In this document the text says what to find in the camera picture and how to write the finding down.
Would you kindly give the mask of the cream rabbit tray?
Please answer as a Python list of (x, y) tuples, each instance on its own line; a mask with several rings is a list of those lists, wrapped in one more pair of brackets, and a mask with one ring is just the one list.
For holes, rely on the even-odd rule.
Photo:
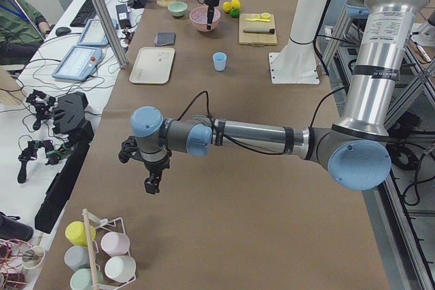
[(129, 81), (132, 84), (163, 85), (167, 83), (174, 56), (174, 48), (141, 48), (130, 73)]

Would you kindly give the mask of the lower yellow lemon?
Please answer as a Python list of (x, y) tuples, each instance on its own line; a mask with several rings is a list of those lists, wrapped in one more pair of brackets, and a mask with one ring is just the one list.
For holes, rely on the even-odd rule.
[(230, 4), (234, 9), (241, 9), (241, 2), (239, 0), (231, 0)]

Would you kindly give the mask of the paper cup with whisk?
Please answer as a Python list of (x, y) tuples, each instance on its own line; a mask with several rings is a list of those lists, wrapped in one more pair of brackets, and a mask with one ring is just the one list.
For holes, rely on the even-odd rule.
[(31, 247), (22, 254), (22, 266), (27, 270), (41, 268), (45, 258), (46, 250), (43, 247)]

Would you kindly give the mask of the pink bowl of ice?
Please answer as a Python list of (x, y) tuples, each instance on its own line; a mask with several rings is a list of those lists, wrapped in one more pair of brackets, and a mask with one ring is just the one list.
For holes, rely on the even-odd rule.
[(190, 18), (192, 25), (198, 31), (210, 32), (210, 31), (214, 30), (219, 24), (221, 12), (219, 11), (219, 9), (215, 8), (214, 12), (213, 12), (213, 21), (211, 23), (210, 29), (208, 29), (207, 28), (207, 12), (208, 12), (208, 7), (202, 6), (202, 7), (194, 8), (189, 14), (189, 18)]

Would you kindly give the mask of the steel muddler black tip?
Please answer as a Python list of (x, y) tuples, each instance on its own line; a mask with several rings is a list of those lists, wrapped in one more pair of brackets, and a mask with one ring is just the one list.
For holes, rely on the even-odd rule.
[(244, 33), (250, 33), (250, 34), (267, 34), (267, 35), (273, 35), (275, 33), (275, 29), (243, 29)]

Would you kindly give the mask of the black keyboard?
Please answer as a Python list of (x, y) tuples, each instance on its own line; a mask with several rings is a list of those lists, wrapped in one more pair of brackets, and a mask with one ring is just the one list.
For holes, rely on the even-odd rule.
[(92, 0), (85, 0), (78, 10), (74, 19), (70, 22), (70, 27), (85, 27), (89, 20), (97, 17), (97, 11)]

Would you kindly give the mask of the wooden cutting board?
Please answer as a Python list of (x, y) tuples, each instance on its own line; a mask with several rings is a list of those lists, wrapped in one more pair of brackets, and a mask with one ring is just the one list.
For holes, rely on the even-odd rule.
[(273, 14), (240, 14), (239, 44), (245, 46), (276, 46), (277, 30)]

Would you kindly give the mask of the lemon half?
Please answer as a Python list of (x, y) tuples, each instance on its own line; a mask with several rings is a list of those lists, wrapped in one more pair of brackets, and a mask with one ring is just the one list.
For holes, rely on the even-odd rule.
[(269, 13), (267, 13), (267, 12), (264, 12), (264, 13), (261, 14), (261, 18), (262, 19), (269, 19), (270, 17), (271, 17), (271, 15)]

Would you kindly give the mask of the pink cup in rack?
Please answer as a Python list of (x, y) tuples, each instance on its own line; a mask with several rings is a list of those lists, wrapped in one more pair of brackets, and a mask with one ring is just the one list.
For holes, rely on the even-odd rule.
[(126, 255), (130, 244), (130, 238), (119, 232), (108, 232), (101, 239), (101, 248), (110, 257)]

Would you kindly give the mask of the grey cup in rack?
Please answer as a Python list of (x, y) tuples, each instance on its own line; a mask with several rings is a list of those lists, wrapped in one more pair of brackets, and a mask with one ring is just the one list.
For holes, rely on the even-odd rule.
[(64, 255), (65, 264), (74, 272), (82, 268), (90, 268), (88, 248), (83, 246), (72, 246)]

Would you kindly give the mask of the green lime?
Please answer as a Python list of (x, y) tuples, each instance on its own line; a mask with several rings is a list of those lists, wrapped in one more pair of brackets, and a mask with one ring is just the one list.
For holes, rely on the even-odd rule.
[(232, 18), (238, 18), (240, 16), (240, 11), (237, 8), (233, 8), (229, 14)]

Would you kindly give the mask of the black gripper part on desk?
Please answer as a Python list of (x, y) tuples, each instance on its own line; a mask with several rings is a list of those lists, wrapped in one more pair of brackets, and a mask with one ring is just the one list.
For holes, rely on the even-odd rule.
[(87, 106), (88, 99), (83, 92), (60, 96), (58, 105), (53, 110), (53, 133), (67, 134), (72, 143), (91, 142), (94, 131), (90, 121), (84, 115)]

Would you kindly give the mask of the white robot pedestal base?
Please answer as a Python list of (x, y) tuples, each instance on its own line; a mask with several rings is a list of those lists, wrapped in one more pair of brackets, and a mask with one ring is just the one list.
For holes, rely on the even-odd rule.
[(327, 0), (298, 0), (288, 44), (269, 54), (273, 84), (318, 84), (315, 37)]

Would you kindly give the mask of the upper yellow lemon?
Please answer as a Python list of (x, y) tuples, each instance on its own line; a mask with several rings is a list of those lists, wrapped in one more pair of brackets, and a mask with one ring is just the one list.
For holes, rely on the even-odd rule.
[(232, 10), (232, 5), (230, 2), (224, 2), (222, 4), (222, 9), (226, 12), (229, 13)]

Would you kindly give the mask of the grey folded cloth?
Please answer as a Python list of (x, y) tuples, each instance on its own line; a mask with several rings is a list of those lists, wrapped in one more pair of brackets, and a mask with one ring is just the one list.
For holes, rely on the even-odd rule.
[(156, 46), (172, 46), (175, 44), (176, 33), (174, 32), (160, 32), (156, 34), (154, 44)]

